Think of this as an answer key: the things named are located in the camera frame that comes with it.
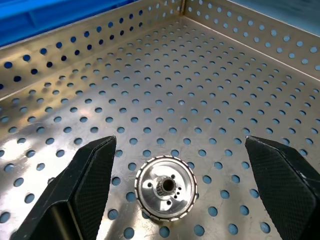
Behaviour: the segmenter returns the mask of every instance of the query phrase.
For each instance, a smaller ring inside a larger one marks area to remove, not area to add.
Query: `metal tray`
[[[141,0],[1,49],[0,239],[79,147],[109,135],[97,239],[281,239],[244,142],[288,144],[319,171],[319,42],[226,0]],[[138,169],[159,155],[197,178],[176,222],[153,222],[135,201]]]

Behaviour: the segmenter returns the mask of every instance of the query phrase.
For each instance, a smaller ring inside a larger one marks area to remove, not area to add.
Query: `perforated metal tray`
[[[3,48],[0,239],[79,147],[113,134],[98,239],[281,239],[244,141],[288,144],[319,171],[319,42],[225,0],[142,0]],[[169,154],[193,168],[199,197],[181,220],[156,223],[134,179]]]

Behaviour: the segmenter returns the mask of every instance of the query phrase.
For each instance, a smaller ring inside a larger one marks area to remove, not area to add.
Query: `blue bin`
[[[137,0],[0,0],[0,47]]]

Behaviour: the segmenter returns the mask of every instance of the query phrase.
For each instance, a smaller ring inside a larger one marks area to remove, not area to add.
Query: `metal gear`
[[[176,221],[192,209],[197,199],[196,177],[181,159],[163,155],[148,160],[136,174],[134,193],[149,217]]]

